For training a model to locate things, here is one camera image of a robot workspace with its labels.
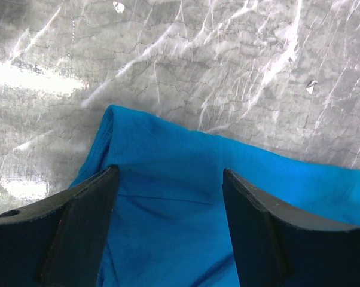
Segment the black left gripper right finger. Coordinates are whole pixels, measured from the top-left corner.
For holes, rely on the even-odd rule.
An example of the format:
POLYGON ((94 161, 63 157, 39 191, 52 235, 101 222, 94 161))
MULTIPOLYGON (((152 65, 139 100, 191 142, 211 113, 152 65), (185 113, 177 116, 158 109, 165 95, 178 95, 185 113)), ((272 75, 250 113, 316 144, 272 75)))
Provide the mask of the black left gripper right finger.
POLYGON ((303 211, 229 169, 222 191, 241 286, 360 286, 360 226, 303 211))

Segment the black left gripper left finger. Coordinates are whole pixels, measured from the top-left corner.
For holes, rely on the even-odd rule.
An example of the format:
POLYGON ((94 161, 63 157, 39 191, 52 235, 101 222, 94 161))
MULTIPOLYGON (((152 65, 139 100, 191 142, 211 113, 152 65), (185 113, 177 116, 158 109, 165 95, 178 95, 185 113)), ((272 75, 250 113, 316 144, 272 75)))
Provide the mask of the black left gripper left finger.
POLYGON ((0 286, 96 286, 118 184, 111 166, 0 214, 0 286))

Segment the blue t-shirt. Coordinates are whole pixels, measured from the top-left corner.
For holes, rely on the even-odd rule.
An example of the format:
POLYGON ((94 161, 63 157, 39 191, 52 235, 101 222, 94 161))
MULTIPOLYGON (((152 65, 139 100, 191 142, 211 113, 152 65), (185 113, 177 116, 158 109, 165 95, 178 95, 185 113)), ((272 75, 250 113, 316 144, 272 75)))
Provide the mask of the blue t-shirt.
POLYGON ((75 183, 110 166, 120 183, 97 286, 238 286, 225 169, 302 210, 360 225, 360 170, 291 160, 115 105, 75 183))

